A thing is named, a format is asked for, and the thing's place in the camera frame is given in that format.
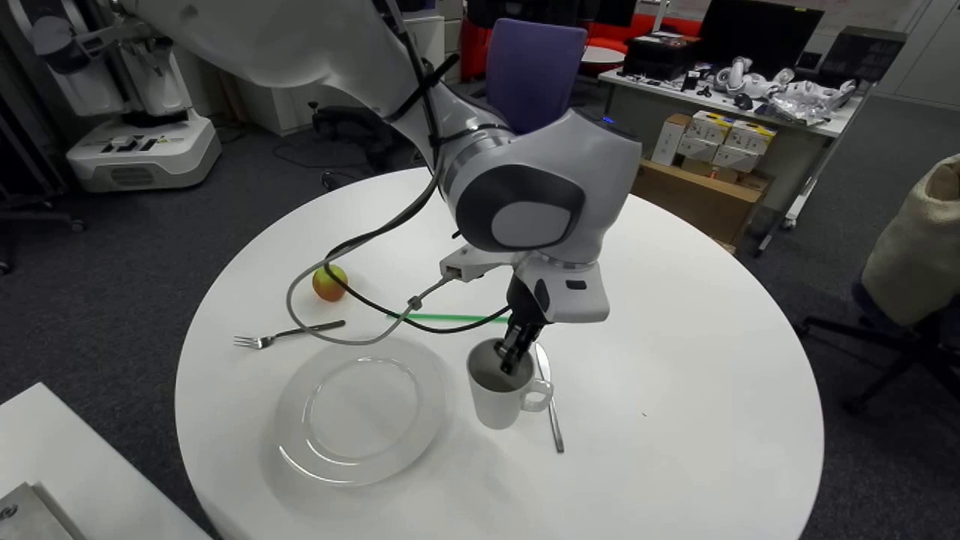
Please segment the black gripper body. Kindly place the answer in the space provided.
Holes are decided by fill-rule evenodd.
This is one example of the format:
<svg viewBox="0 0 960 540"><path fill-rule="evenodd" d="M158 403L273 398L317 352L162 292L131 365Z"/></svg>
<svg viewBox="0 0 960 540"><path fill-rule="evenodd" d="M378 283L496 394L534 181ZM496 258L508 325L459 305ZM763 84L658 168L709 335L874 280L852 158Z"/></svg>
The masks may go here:
<svg viewBox="0 0 960 540"><path fill-rule="evenodd" d="M508 305L511 305L508 335L512 343L521 343L521 338L534 343L545 328L545 315L543 315L534 292L521 280L511 283Z"/></svg>

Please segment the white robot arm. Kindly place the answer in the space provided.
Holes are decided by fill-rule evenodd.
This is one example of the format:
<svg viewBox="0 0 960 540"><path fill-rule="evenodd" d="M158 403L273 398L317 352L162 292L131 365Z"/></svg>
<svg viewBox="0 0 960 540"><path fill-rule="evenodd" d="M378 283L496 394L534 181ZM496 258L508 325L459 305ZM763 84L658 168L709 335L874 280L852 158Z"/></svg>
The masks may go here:
<svg viewBox="0 0 960 540"><path fill-rule="evenodd" d="M512 273L511 328L497 343L520 363L548 325L610 315L599 250L643 146L566 111L532 132L455 96L406 36L389 0L121 0L194 56L261 87L327 84L399 135L431 170L462 246L448 280Z"/></svg>

